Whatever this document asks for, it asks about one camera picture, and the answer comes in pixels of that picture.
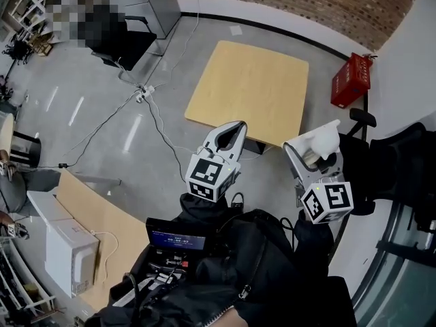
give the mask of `concrete floor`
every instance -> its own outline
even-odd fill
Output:
[[[170,69],[179,59],[195,24],[196,18],[181,19],[165,56],[148,84],[157,85],[169,80]],[[308,61],[309,83],[301,132],[333,119],[341,120],[340,132],[350,130],[354,123],[348,118],[348,110],[330,104],[332,77],[344,64],[343,60],[304,42],[255,27],[241,25],[243,34],[233,36],[230,31],[233,25],[200,19],[184,57],[173,71],[171,83],[159,87],[153,94],[165,121],[166,134],[175,145],[194,151],[210,130],[185,120],[184,112],[219,40],[259,46]],[[16,92],[14,101],[21,102],[25,93],[29,94],[29,101],[20,112],[18,130],[30,136],[39,133],[43,146],[42,166],[74,163],[83,150],[83,144],[70,154],[64,154],[134,91],[133,87],[116,79],[116,68],[104,65],[90,53],[89,49],[77,48],[73,44],[59,44],[49,57],[33,56],[27,65],[15,67],[12,71],[10,81]],[[149,65],[158,60],[148,55],[144,59]],[[69,125],[81,97],[83,103],[74,122]],[[357,101],[354,106],[361,108],[362,101]],[[129,150],[124,151],[126,137],[135,120],[140,120],[138,130]],[[191,153],[184,149],[178,149],[177,153],[184,174]],[[255,154],[243,152],[242,158],[250,157],[255,157]],[[278,218],[288,217],[295,223],[298,210],[294,182],[281,150],[273,148],[257,159],[242,160],[241,165],[242,174],[231,187],[228,198],[241,191],[245,195],[246,210],[262,208]],[[119,190],[108,198],[142,221],[147,217],[174,218],[180,212],[178,198],[186,192],[172,151],[157,133],[148,106],[137,104],[134,99],[103,126],[71,170],[122,179]],[[339,225],[335,223],[332,226],[334,233],[337,233]],[[41,281],[50,281],[46,274],[43,277],[44,268],[40,270],[41,263],[44,263],[43,249],[34,246],[35,241],[20,244],[22,251],[29,253],[26,259],[38,271]]]

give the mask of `red fire extinguisher box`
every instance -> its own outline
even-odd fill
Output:
[[[369,68],[372,64],[372,60],[352,53],[333,78],[330,103],[345,108],[364,95],[371,88]]]

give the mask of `white cube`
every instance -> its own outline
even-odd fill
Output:
[[[235,161],[192,155],[185,177],[188,192],[199,198],[216,202],[234,183],[238,168],[240,165]]]
[[[337,221],[354,208],[349,182],[313,183],[301,201],[314,224]]]

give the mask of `black chair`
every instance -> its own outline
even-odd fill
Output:
[[[127,30],[126,20],[137,20],[145,24],[149,32]],[[103,63],[118,67],[120,81],[138,86],[138,82],[128,73],[154,43],[158,49],[157,56],[162,56],[161,48],[156,42],[145,17],[122,16],[110,11],[110,6],[94,6],[93,12],[86,14],[85,21],[79,23],[79,38],[93,52],[92,55],[102,59]],[[125,73],[131,82],[123,80]]]
[[[372,115],[355,114],[350,111],[357,125],[375,126]],[[414,123],[392,137],[372,140],[371,144],[341,135],[340,148],[344,177],[352,186],[355,206],[352,214],[371,214],[374,200],[392,200],[412,207],[418,229],[429,231],[436,219],[435,132]]]
[[[374,212],[375,203],[367,201],[368,184],[365,175],[369,168],[369,144],[354,137],[365,126],[376,127],[375,117],[364,110],[352,108],[349,111],[351,120],[356,124],[348,134],[339,134],[341,139],[339,148],[343,156],[343,175],[350,182],[353,193],[353,215],[370,215]]]

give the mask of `display screen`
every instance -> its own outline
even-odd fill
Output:
[[[153,244],[157,247],[170,247],[180,249],[194,249],[203,250],[205,237],[192,236],[192,235],[180,235],[169,234],[167,232],[152,231]]]

